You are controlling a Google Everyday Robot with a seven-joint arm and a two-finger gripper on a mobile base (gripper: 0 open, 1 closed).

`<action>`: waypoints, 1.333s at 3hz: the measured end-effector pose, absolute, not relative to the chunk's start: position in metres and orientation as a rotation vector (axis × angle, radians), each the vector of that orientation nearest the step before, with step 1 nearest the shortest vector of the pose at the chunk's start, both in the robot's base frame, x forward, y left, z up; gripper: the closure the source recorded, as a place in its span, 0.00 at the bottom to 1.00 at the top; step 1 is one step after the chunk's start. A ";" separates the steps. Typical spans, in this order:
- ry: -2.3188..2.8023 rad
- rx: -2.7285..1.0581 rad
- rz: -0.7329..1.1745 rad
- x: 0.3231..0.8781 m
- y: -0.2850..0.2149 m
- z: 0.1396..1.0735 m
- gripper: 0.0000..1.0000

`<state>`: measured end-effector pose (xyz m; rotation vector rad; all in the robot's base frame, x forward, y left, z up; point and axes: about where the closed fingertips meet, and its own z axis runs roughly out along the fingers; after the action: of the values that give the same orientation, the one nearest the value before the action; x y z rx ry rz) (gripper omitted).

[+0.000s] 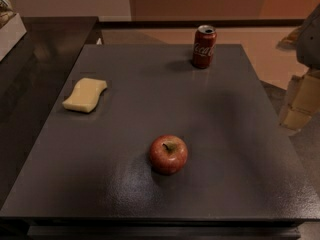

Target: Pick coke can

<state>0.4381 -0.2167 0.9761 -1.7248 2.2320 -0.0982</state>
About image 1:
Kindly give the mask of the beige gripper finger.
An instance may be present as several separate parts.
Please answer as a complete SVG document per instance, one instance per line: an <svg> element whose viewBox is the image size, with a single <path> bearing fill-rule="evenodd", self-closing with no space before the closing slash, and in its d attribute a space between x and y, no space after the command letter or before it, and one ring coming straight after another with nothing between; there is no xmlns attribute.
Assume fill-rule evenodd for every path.
<svg viewBox="0 0 320 240"><path fill-rule="evenodd" d="M289 81L279 123L291 131L300 131L320 111L320 71L309 69Z"/></svg>

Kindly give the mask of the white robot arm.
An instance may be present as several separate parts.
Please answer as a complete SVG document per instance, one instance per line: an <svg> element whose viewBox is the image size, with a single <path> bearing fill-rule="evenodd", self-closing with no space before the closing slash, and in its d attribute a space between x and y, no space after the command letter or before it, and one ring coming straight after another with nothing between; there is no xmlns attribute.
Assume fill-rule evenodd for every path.
<svg viewBox="0 0 320 240"><path fill-rule="evenodd" d="M298 132L320 110L320 5L280 44L294 47L297 61L308 68L292 76L279 114L283 128Z"/></svg>

